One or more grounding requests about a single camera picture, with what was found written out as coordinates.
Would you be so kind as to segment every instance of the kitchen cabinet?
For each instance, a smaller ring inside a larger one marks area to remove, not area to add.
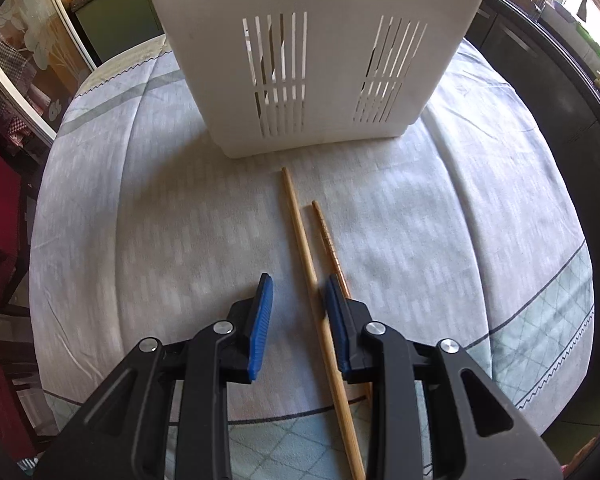
[[[74,12],[102,62],[163,34],[151,0],[88,0]]]
[[[503,16],[495,20],[480,51],[516,89],[552,148],[596,120],[560,67]]]
[[[480,49],[482,47],[495,19],[496,11],[483,2],[475,13],[474,20],[465,35],[475,48]]]

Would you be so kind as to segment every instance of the green cabinet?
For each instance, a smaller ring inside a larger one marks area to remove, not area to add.
[[[102,62],[163,33],[151,0],[92,0],[75,15]]]

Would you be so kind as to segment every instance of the black gripper frame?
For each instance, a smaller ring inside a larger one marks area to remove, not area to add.
[[[229,310],[231,332],[213,323],[187,341],[139,342],[75,413],[34,478],[162,480],[174,385],[184,380],[175,478],[230,480],[226,384],[250,384],[257,374],[253,353],[264,349],[271,298],[263,274],[255,297]]]
[[[367,480],[422,480],[415,381],[423,383],[433,478],[562,478],[544,441],[462,347],[408,341],[381,323],[367,328],[368,308],[344,298],[335,275],[324,302],[342,377],[373,384]]]

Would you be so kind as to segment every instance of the chopstick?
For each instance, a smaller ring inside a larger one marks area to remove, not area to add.
[[[356,430],[353,426],[353,418],[349,409],[349,401],[342,382],[342,376],[338,370],[336,363],[336,354],[333,349],[333,339],[331,338],[331,330],[329,321],[322,307],[320,300],[320,291],[318,289],[318,277],[315,273],[314,261],[312,260],[309,243],[306,239],[304,224],[300,215],[298,206],[298,198],[294,183],[291,180],[291,175],[286,168],[282,168],[282,178],[285,183],[286,196],[289,202],[291,218],[296,233],[296,241],[298,242],[298,250],[300,259],[302,260],[302,268],[304,269],[304,278],[309,292],[309,304],[314,316],[314,323],[318,332],[318,341],[320,342],[320,350],[322,351],[322,359],[327,372],[329,381],[329,389],[335,406],[336,417],[340,427],[340,434],[344,444],[345,453],[349,462],[352,480],[365,480],[365,469],[360,455]]]
[[[311,202],[314,207],[315,215],[318,217],[318,223],[320,224],[320,234],[322,235],[322,243],[324,244],[324,249],[327,251],[329,258],[331,260],[331,265],[333,266],[333,271],[338,277],[338,282],[340,283],[340,288],[342,289],[342,293],[344,297],[348,300],[352,300],[351,293],[349,291],[349,286],[347,285],[347,280],[344,277],[344,272],[342,271],[342,267],[340,266],[340,261],[338,260],[338,255],[336,254],[336,247],[333,243],[333,238],[331,238],[331,233],[329,232],[329,227],[327,226],[327,221],[324,219],[324,215],[322,214],[322,209],[320,209],[320,204],[318,204],[317,200]],[[371,402],[373,399],[371,383],[365,384],[365,395],[366,399]]]

